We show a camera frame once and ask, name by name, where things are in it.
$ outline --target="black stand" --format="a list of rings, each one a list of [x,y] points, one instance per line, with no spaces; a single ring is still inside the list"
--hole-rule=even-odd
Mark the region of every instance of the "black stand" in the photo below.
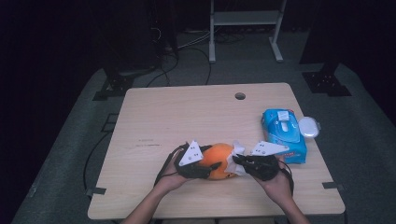
[[[334,72],[337,60],[326,62],[318,72],[305,72],[303,77],[313,93],[327,93],[329,96],[350,96],[346,86],[341,85]]]

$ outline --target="wooden table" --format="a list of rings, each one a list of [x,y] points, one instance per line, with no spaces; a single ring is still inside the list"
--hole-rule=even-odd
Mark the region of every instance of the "wooden table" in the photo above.
[[[241,92],[244,100],[235,95]],[[88,211],[92,219],[124,218],[152,189],[167,155],[186,141],[203,145],[238,140],[249,152],[263,140],[262,112],[289,108],[303,116],[286,83],[130,89],[120,111]],[[313,139],[306,164],[290,166],[294,199],[307,215],[342,214],[344,203]],[[154,217],[264,217],[283,215],[249,176],[195,179],[166,195]]]

